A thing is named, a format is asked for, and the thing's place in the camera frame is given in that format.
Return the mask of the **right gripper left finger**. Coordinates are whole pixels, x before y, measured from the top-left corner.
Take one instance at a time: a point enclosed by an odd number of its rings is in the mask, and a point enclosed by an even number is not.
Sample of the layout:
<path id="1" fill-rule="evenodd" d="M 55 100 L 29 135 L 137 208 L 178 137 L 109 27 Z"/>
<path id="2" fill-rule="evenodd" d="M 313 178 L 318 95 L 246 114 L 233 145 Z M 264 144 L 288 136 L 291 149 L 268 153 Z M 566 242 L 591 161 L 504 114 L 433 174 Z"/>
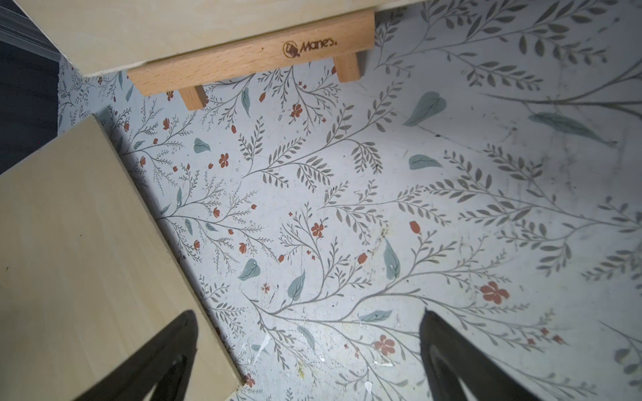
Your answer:
<path id="1" fill-rule="evenodd" d="M 197 353 L 195 312 L 186 310 L 78 400 L 183 400 Z"/>

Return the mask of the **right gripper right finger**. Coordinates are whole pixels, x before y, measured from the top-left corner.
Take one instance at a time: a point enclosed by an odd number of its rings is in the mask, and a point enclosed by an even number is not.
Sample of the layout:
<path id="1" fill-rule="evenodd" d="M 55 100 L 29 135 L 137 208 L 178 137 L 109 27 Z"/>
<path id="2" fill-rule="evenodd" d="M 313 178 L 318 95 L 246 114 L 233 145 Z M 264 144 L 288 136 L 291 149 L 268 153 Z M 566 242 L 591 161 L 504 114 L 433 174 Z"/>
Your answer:
<path id="1" fill-rule="evenodd" d="M 536 400 L 436 312 L 426 309 L 419 330 L 421 359 L 434 400 Z"/>

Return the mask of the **plywood board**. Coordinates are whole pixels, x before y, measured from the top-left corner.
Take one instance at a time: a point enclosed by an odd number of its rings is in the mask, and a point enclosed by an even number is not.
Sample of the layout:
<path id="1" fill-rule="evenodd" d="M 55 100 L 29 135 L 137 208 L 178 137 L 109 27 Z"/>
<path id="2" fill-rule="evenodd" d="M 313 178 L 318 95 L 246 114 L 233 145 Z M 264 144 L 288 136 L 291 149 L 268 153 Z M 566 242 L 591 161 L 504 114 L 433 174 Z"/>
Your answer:
<path id="1" fill-rule="evenodd" d="M 96 118 L 3 173 L 2 399 L 74 399 L 187 310 L 187 398 L 226 400 L 240 374 Z"/>
<path id="2" fill-rule="evenodd" d="M 403 6 L 388 0 L 21 0 L 16 5 L 84 76 L 312 23 Z"/>

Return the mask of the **wooden easel frame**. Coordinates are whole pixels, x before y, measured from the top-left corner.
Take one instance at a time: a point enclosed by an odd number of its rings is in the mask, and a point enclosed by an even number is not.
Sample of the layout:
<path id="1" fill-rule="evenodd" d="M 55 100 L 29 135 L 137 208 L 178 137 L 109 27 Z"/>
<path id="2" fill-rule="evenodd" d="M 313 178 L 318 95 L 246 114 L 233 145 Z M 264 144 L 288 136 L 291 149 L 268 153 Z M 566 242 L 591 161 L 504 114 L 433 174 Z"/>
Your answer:
<path id="1" fill-rule="evenodd" d="M 374 10 L 359 11 L 149 63 L 128 78 L 145 96 L 178 91 L 191 111 L 206 107 L 204 85 L 326 58 L 339 82 L 354 82 L 357 53 L 374 47 L 375 27 Z"/>

